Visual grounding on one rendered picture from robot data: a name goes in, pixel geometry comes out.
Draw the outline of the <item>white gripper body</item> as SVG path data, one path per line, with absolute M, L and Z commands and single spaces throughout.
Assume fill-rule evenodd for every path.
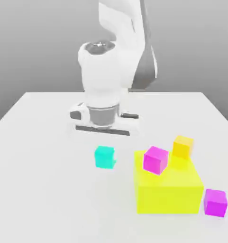
M 78 121 L 75 122 L 75 129 L 79 131 L 130 136 L 139 134 L 140 120 L 117 117 L 112 125 L 104 126 L 95 125 L 91 121 L 87 123 Z

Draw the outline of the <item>small cyan cube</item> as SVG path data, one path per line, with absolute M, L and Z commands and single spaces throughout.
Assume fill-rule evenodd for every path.
M 94 158 L 98 168 L 113 169 L 116 163 L 113 147 L 99 146 L 94 152 Z

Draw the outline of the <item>small magenta cube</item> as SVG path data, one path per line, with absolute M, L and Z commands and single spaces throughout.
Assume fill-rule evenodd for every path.
M 226 193 L 221 190 L 206 189 L 203 204 L 206 215 L 224 217 L 228 206 Z
M 143 169 L 161 175 L 167 167 L 168 156 L 168 151 L 154 146 L 150 147 L 144 153 Z

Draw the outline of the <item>small orange cube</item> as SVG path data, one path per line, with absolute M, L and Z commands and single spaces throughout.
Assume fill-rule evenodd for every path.
M 173 142 L 173 155 L 189 159 L 193 148 L 194 139 L 178 135 Z

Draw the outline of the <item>large yellow box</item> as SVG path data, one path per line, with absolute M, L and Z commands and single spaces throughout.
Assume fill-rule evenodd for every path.
M 168 156 L 161 175 L 143 169 L 144 150 L 134 151 L 134 190 L 139 214 L 197 214 L 204 185 L 192 160 Z

